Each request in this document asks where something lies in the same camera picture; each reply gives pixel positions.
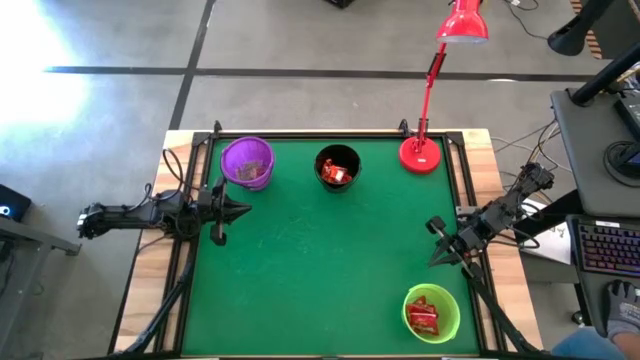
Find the rgb keyboard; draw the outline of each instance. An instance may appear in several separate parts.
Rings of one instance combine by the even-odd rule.
[[[585,270],[640,276],[640,229],[576,223]]]

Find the lamp shade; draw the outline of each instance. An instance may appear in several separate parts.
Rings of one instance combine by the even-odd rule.
[[[451,15],[438,30],[436,40],[445,43],[482,43],[489,31],[478,13],[480,0],[456,0]]]

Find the black bucket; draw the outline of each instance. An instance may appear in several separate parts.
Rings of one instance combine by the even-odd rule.
[[[331,159],[333,161],[333,165],[346,168],[347,173],[352,177],[351,181],[341,185],[326,182],[322,178],[322,166],[327,159]],[[360,156],[358,156],[358,153],[355,150],[346,145],[336,144],[329,145],[320,150],[316,156],[316,162],[313,169],[318,181],[320,181],[327,191],[338,193],[346,191],[354,182],[356,182],[356,180],[358,180],[358,176],[360,176],[360,171],[362,170],[362,164],[360,162]]]

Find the wooden table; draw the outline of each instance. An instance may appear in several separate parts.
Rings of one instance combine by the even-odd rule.
[[[301,132],[307,133],[312,131],[313,130],[301,130]],[[463,133],[471,178],[479,206],[503,194],[502,183],[488,130],[449,129],[431,131],[459,131]],[[197,131],[176,130],[168,131],[166,134],[164,147],[169,147],[174,150],[185,169],[189,162],[191,142],[195,132]],[[244,131],[226,131],[225,133],[243,132]],[[458,181],[458,189],[460,189],[461,202],[462,204],[468,204],[457,150],[452,146],[451,151],[453,167]],[[196,181],[200,179],[202,168],[203,156],[199,156],[196,165],[196,176],[194,177]],[[199,183],[196,183],[196,181],[194,181],[193,185],[198,187]],[[162,160],[160,160],[155,179],[154,193],[174,189],[177,185],[178,181],[169,173],[167,167]],[[139,246],[143,246],[160,236],[162,236],[162,232],[159,230],[145,230],[142,232]],[[181,255],[185,257],[189,244],[185,243],[182,244],[182,246]],[[162,240],[158,244],[144,249],[135,259],[132,276],[125,292],[125,300],[123,301],[123,308],[121,309],[122,317],[121,320],[116,323],[116,329],[114,330],[112,347],[115,350],[123,350],[131,345],[158,310],[165,287],[171,248],[172,241],[170,239]],[[525,338],[532,345],[541,349],[542,341],[517,248],[492,244],[489,246],[488,254],[500,306]],[[181,260],[178,274],[184,265],[184,259]],[[165,335],[164,348],[166,350],[172,349],[173,346],[171,339],[173,339],[175,335],[178,305],[179,304],[176,304],[176,306],[173,307],[169,316]],[[482,302],[481,311],[488,347],[495,349],[491,317]],[[147,351],[150,351],[152,348],[152,346],[149,346]]]

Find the green table surface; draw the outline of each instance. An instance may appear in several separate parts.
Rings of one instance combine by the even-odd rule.
[[[214,148],[210,184],[221,176]],[[199,242],[183,355],[477,354],[466,281],[458,266],[427,268],[436,238],[425,222],[439,215],[455,230],[443,162],[428,176],[398,162],[400,140],[271,140],[276,165],[269,186],[228,194],[253,209],[214,245]],[[355,149],[362,172],[345,193],[329,193],[313,172],[317,153],[341,143]],[[446,288],[460,307],[455,339],[432,345],[402,321],[408,289]]]

